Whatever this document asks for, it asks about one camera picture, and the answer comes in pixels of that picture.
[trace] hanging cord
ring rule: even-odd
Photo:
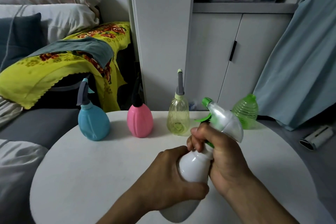
[[[5,60],[8,56],[8,49],[9,49],[9,41],[11,39],[11,34],[12,34],[12,29],[13,29],[13,25],[14,25],[14,20],[15,20],[15,17],[19,14],[19,12],[22,10],[22,8],[25,6],[25,4],[21,5],[20,8],[17,10],[17,12],[15,13],[11,23],[10,23],[10,26],[9,26],[9,33],[8,33],[8,38],[7,38],[7,43],[6,43],[6,54],[5,54],[5,57],[3,58],[2,60],[2,63],[0,65],[0,73],[2,72],[2,68],[3,68],[3,65],[5,63]]]

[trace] person's right hand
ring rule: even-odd
[[[205,140],[214,145],[214,162],[209,176],[223,197],[226,197],[230,189],[244,186],[254,178],[238,143],[232,138],[212,128],[208,123],[201,123],[198,128],[192,128],[190,131],[188,150],[196,149],[201,152]]]

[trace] yellow cloth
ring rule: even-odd
[[[119,50],[131,42],[129,22],[113,22],[99,25],[92,30],[82,31],[65,39],[91,36],[108,43],[114,52],[113,62],[100,68],[97,62],[85,53],[75,51],[42,54],[22,59],[0,73],[0,96],[11,100],[25,109],[30,109],[52,86],[69,74],[90,72],[94,75],[99,101],[105,112],[120,110],[117,90],[124,81],[116,59]]]

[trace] green transparent bottle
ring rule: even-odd
[[[243,129],[251,129],[254,126],[258,116],[258,104],[253,94],[248,94],[245,98],[239,100],[232,108]]]
[[[182,70],[179,69],[177,74],[178,87],[175,98],[170,103],[167,128],[175,135],[182,135],[188,131],[190,126],[189,105],[188,100],[184,97]]]

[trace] person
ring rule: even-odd
[[[204,140],[214,145],[210,179],[243,223],[298,223],[253,175],[238,143],[207,123],[201,123],[191,129],[187,147],[160,152],[97,224],[132,224],[150,211],[185,200],[204,199],[209,192],[208,185],[183,180],[176,166],[178,159],[190,150],[202,151]]]

